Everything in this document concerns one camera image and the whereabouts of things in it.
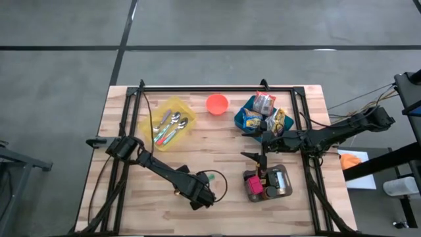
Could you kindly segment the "white paper sheet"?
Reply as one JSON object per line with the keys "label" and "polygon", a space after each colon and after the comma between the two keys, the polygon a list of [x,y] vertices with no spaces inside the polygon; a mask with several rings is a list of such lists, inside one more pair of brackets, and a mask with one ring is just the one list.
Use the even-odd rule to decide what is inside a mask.
{"label": "white paper sheet", "polygon": [[[369,160],[368,153],[365,151],[351,151],[351,150],[343,150],[339,149],[338,153],[343,155],[354,155],[358,157],[362,162],[366,162]],[[369,174],[367,176],[363,176],[354,180],[346,181],[346,185],[348,189],[365,189],[365,190],[375,190],[376,183],[374,180],[374,176]]]}

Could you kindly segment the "black equipment cart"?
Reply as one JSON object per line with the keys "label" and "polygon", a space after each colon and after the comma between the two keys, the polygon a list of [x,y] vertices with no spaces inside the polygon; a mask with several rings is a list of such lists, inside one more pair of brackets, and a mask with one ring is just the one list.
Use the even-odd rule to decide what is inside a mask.
{"label": "black equipment cart", "polygon": [[421,195],[421,69],[394,76],[399,97],[403,104],[402,115],[408,118],[416,142],[398,150],[399,157],[405,159]]}

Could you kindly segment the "grey plastic caddy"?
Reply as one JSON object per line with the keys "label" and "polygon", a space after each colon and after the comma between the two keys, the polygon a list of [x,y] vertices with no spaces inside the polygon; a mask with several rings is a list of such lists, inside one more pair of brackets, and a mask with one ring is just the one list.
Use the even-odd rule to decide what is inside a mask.
{"label": "grey plastic caddy", "polygon": [[[285,171],[287,173],[286,167],[283,166],[283,165],[276,165],[274,167],[268,168],[265,178],[260,179],[260,182],[261,182],[264,189],[267,186],[275,186],[275,187],[277,186],[278,181],[277,181],[277,178],[276,178],[276,171]],[[257,195],[253,195],[253,194],[250,193],[250,191],[247,187],[246,181],[247,181],[248,178],[250,178],[252,176],[257,176],[257,171],[245,171],[243,173],[244,186],[245,186],[246,194],[247,194],[247,197],[248,197],[249,201],[256,203],[256,202],[260,202],[260,201],[270,200],[270,199],[264,198],[264,191],[263,191],[263,193],[257,194]],[[293,188],[291,186],[290,179],[289,179],[289,185],[290,185],[291,194],[292,194]],[[283,197],[287,197],[287,196],[279,196],[277,194],[277,196],[273,199],[283,198]]]}

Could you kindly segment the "red and silver snack bag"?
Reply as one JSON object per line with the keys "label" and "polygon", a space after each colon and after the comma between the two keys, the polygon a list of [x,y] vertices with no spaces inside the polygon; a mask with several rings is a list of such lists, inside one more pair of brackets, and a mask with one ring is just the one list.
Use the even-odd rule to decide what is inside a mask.
{"label": "red and silver snack bag", "polygon": [[253,110],[265,116],[273,113],[276,97],[264,92],[257,91],[253,100]]}

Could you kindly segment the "teal blue plastic tray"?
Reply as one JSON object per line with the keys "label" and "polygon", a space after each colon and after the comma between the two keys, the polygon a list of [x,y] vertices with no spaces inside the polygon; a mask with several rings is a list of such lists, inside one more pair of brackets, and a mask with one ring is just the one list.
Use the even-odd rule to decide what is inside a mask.
{"label": "teal blue plastic tray", "polygon": [[[249,100],[244,104],[244,106],[239,110],[239,112],[234,117],[234,123],[235,125],[240,128],[245,133],[253,132],[254,128],[246,128],[244,127],[244,117],[243,117],[243,109],[251,110],[253,108],[253,102],[254,102],[255,96],[251,96]],[[284,120],[284,130],[290,130],[290,128],[293,126],[294,120],[290,118],[289,116],[285,116]]]}

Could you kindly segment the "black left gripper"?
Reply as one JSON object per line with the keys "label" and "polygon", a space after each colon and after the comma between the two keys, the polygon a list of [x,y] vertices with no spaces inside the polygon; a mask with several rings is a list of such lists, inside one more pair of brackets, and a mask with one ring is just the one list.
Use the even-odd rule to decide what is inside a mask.
{"label": "black left gripper", "polygon": [[190,200],[191,208],[195,211],[202,207],[209,208],[216,201],[216,196],[210,188],[210,179],[205,171],[190,173],[187,165],[176,169],[184,176],[176,185],[176,191]]}

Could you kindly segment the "spoon with purple handle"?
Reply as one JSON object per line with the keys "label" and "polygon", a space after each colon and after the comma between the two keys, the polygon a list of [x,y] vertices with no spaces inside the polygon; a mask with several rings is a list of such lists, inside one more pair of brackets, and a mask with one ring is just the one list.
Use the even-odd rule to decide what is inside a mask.
{"label": "spoon with purple handle", "polygon": [[162,116],[161,121],[158,123],[157,126],[153,127],[153,132],[157,133],[161,126],[166,122],[167,118],[171,115],[172,111],[168,109]]}

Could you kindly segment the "black aluminium table frame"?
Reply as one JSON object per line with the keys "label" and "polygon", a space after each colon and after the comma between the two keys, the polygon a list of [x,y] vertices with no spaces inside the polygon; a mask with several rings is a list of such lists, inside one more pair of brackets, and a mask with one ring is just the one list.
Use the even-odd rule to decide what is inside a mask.
{"label": "black aluminium table frame", "polygon": [[[140,118],[141,103],[147,95],[180,97],[195,112],[195,126],[182,145],[170,151],[155,150],[155,156],[173,168],[187,165],[191,171],[214,169],[211,186],[218,202],[209,208],[193,210],[186,198],[174,194],[171,183],[139,166],[128,171],[125,193],[111,207],[107,236],[114,235],[114,222],[121,213],[121,236],[312,236],[315,233],[309,196],[305,184],[303,160],[298,153],[271,153],[271,165],[285,165],[293,192],[288,197],[252,203],[247,199],[243,171],[254,162],[241,152],[255,153],[258,142],[242,136],[234,116],[255,94],[254,86],[147,86],[138,112],[126,102],[126,86],[109,88],[98,134],[115,137],[122,117]],[[228,99],[222,115],[212,115],[206,100],[212,94]],[[127,124],[128,132],[137,132],[137,124]]]}

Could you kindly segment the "blue and yellow snack bag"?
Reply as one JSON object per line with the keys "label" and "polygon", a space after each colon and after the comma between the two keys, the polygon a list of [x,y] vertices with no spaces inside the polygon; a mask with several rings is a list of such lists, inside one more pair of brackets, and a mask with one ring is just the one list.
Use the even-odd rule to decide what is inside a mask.
{"label": "blue and yellow snack bag", "polygon": [[247,108],[242,108],[243,111],[243,128],[255,129],[260,126],[263,116],[255,111],[250,111]]}

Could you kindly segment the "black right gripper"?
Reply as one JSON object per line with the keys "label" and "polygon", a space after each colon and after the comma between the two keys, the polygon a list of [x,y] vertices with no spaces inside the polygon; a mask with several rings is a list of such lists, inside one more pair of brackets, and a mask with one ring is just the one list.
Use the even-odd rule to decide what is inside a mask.
{"label": "black right gripper", "polygon": [[242,133],[245,137],[261,138],[261,153],[241,152],[247,158],[258,163],[257,176],[260,179],[265,178],[267,167],[267,153],[295,153],[300,149],[300,137],[294,131],[288,131],[289,135],[294,137],[280,136],[275,137],[271,130],[268,130],[267,123],[262,121],[257,130]]}

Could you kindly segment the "black diagonal beam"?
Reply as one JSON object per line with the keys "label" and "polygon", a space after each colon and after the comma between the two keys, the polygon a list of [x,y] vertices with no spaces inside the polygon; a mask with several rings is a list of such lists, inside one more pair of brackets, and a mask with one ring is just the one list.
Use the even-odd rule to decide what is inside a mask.
{"label": "black diagonal beam", "polygon": [[369,159],[343,171],[346,181],[354,180],[385,169],[397,167],[411,161],[421,161],[421,145],[418,142],[401,147],[395,151]]}

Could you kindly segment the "spoon with orange handle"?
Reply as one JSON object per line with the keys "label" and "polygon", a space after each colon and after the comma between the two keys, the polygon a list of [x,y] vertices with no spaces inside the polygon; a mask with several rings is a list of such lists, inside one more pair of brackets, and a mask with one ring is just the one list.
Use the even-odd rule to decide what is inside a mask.
{"label": "spoon with orange handle", "polygon": [[[186,125],[188,124],[188,118],[187,117],[184,117],[179,123],[178,123],[178,125],[177,125],[177,127],[176,128],[179,128],[179,130],[182,130],[183,128],[185,128],[186,127]],[[158,145],[163,145],[162,143],[163,143],[163,141],[164,141],[164,139],[165,138],[161,138],[158,142],[157,142],[157,144]]]}

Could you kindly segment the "spoon with teal striped handle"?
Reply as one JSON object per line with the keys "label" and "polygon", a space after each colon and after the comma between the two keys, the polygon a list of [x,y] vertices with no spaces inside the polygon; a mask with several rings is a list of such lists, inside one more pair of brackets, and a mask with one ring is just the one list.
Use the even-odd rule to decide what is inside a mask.
{"label": "spoon with teal striped handle", "polygon": [[157,143],[170,129],[173,124],[176,124],[181,117],[181,112],[177,111],[171,116],[171,121],[167,124],[155,137],[154,142]]}

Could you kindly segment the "orange cloth lump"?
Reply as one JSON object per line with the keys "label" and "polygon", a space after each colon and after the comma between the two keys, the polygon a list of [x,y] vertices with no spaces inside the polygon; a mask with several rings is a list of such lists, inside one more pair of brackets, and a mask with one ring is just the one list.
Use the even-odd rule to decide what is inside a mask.
{"label": "orange cloth lump", "polygon": [[351,167],[354,167],[362,163],[360,158],[350,153],[345,153],[345,154],[340,155],[339,160],[340,160],[341,168],[343,170],[350,169]]}

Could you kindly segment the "yellow and silver snack bag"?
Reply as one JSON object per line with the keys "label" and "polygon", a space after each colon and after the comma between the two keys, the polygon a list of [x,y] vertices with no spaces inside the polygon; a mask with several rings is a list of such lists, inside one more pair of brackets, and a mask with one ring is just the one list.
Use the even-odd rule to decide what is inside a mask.
{"label": "yellow and silver snack bag", "polygon": [[284,129],[285,112],[282,109],[276,109],[265,121],[267,123],[267,129],[277,135]]}

